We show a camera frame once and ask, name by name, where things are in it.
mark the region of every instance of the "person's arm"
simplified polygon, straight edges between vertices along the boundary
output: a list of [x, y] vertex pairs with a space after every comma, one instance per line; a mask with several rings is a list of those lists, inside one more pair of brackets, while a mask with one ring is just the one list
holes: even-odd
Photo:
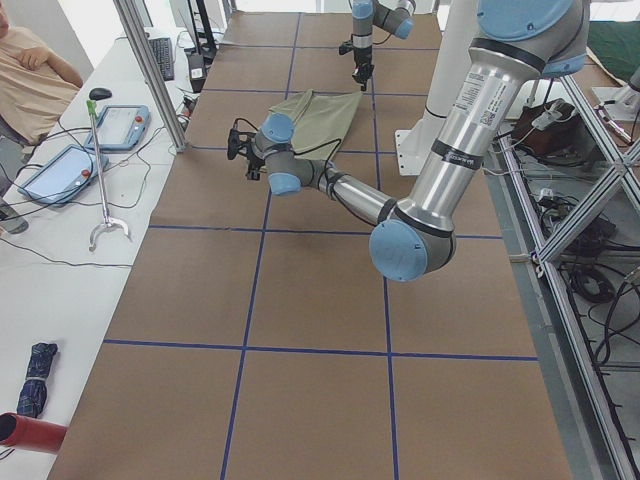
[[33, 47], [24, 49], [17, 59], [24, 68], [29, 70], [37, 70], [43, 63], [47, 62], [65, 82], [72, 83], [78, 88], [82, 87], [82, 77], [80, 77], [78, 71], [50, 48]]

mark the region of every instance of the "beige shirt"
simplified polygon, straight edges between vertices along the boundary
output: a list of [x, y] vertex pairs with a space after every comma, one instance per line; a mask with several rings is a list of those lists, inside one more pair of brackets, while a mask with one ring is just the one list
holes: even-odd
[[25, 48], [46, 46], [33, 32], [11, 27], [0, 39], [0, 115], [29, 143], [47, 134], [78, 87], [65, 82], [44, 63], [37, 70], [24, 68], [16, 57]]

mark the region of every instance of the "blue joint cap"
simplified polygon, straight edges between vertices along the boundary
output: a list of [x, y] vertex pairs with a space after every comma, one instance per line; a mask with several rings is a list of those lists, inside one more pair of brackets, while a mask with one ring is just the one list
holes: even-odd
[[427, 271], [427, 247], [416, 231], [400, 220], [385, 220], [371, 232], [369, 253], [378, 271], [390, 280], [410, 282]]
[[565, 75], [571, 75], [576, 73], [584, 67], [584, 62], [587, 59], [587, 54], [583, 53], [576, 57], [567, 58], [558, 62], [548, 63], [542, 71], [543, 78], [559, 78]]
[[553, 27], [573, 0], [479, 0], [478, 25], [492, 40], [519, 42]]
[[271, 193], [278, 197], [294, 195], [302, 189], [300, 179], [290, 173], [277, 172], [269, 175]]
[[272, 113], [260, 126], [260, 130], [273, 143], [289, 143], [293, 137], [293, 121], [283, 113]]
[[365, 20], [373, 15], [372, 0], [354, 0], [351, 15], [356, 20]]
[[402, 40], [406, 40], [407, 38], [409, 38], [411, 30], [413, 30], [413, 18], [406, 18], [398, 26], [394, 35], [398, 38], [401, 38]]

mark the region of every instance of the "white desk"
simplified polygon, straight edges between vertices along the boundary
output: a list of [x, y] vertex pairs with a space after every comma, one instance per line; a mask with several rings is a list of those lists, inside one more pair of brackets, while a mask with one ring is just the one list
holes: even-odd
[[[177, 31], [171, 37], [175, 45]], [[175, 73], [176, 79], [166, 85], [172, 103], [178, 106], [183, 92], [176, 87], [190, 91], [186, 57], [180, 49], [176, 49]], [[149, 106], [151, 122], [141, 143], [148, 141], [154, 130], [162, 126], [151, 92], [144, 83], [126, 39], [114, 42], [110, 52], [69, 105], [61, 118], [65, 128], [89, 125], [86, 100], [89, 91], [98, 86], [107, 87], [113, 92], [112, 98], [98, 103], [99, 109], [107, 104]], [[76, 134], [81, 142], [85, 136], [85, 133]], [[73, 140], [67, 135], [44, 142], [31, 163], [45, 163], [70, 143]], [[141, 153], [151, 164], [151, 170], [138, 205], [133, 209], [111, 208], [113, 216], [128, 223], [132, 241], [127, 240], [119, 230], [103, 233], [98, 239], [96, 251], [90, 253], [89, 234], [102, 221], [102, 210], [99, 205], [89, 207], [75, 204], [47, 208], [28, 215], [28, 230], [19, 235], [4, 233], [2, 238], [57, 260], [132, 264], [147, 230], [151, 211], [169, 174], [173, 152], [171, 139], [163, 130]], [[112, 163], [117, 163], [126, 156], [109, 155], [109, 158]], [[105, 182], [109, 201], [120, 205], [133, 204], [147, 168], [137, 157], [133, 157], [127, 166], [108, 171]], [[24, 170], [16, 183], [22, 184], [34, 172]], [[7, 192], [5, 200], [10, 204], [25, 201], [15, 186]], [[74, 200], [99, 203], [97, 180]], [[38, 207], [24, 203], [14, 208], [24, 214]], [[16, 409], [31, 345], [55, 342], [59, 346], [59, 353], [47, 381], [49, 398], [40, 418], [62, 425], [69, 424], [129, 270], [52, 264], [30, 252], [0, 242], [0, 411]], [[6, 460], [0, 461], [0, 478], [44, 479], [54, 460], [53, 455], [16, 450]]]

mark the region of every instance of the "green cloth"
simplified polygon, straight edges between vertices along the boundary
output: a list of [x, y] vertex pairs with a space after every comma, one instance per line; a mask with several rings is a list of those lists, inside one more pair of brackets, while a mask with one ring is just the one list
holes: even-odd
[[[295, 125], [291, 144], [296, 152], [329, 142], [336, 138], [344, 141], [356, 115], [362, 92], [346, 95], [317, 95], [313, 90], [292, 95], [287, 100], [269, 109], [271, 113], [287, 115]], [[334, 151], [335, 143], [298, 158], [327, 160]]]
[[640, 22], [591, 22], [588, 45], [609, 73], [628, 82], [640, 66]]

